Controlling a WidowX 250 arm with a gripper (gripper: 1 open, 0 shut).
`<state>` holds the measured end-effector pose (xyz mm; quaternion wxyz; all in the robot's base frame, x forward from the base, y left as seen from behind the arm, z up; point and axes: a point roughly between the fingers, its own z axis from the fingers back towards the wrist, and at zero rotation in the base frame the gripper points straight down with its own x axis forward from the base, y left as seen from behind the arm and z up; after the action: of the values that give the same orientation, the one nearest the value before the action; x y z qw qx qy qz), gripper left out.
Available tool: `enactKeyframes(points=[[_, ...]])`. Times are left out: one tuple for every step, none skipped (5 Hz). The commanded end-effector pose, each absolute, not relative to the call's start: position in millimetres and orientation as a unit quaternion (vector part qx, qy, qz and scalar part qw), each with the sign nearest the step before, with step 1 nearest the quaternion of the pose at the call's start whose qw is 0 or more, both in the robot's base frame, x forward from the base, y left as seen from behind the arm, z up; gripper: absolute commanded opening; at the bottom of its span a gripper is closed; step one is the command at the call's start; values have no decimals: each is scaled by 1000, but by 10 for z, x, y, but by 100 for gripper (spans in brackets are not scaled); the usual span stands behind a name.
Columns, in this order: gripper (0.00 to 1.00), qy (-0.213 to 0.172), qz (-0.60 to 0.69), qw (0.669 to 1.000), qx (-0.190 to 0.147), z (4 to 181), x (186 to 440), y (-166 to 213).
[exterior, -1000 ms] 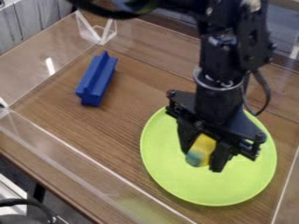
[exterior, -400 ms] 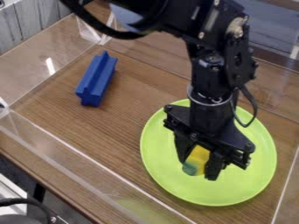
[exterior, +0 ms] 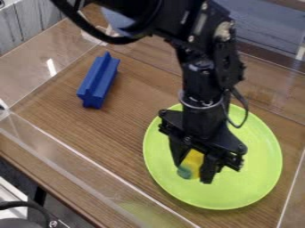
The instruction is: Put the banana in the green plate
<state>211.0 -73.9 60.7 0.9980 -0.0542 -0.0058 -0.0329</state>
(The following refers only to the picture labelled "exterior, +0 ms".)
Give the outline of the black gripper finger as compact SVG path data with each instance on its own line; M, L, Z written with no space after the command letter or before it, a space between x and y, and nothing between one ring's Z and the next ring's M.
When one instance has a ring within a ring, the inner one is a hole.
M223 156L216 154L205 155L201 166L201 182L205 184L212 184L216 174L223 171L224 167L225 160Z
M187 156L191 153L192 150L192 144L189 142L185 142L180 138L170 137L169 138L169 147L170 147L170 153L174 161L176 167L180 167L182 161L185 160Z

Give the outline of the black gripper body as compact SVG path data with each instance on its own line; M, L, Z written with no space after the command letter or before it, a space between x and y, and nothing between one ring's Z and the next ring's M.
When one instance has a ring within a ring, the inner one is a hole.
M239 139L228 124L240 128L229 117L231 103L220 102L212 106L184 104L182 110L161 110L158 131L170 138L180 138L192 144L192 149L204 155L224 157L225 166L240 171L247 154L245 143Z

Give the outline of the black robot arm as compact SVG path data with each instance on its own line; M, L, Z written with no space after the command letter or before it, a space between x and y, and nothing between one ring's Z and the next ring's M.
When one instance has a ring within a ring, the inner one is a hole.
M192 151L204 155L200 164L203 183L211 184L225 167L239 171L248 148L231 127L229 117L237 99L249 108L236 86L245 80L240 59L235 19L215 0L96 0L118 35L94 27L69 0L50 0L75 25L113 45L128 45L158 36L172 45L182 69L180 103L182 110L158 113L158 131L169 137L173 162L182 166Z

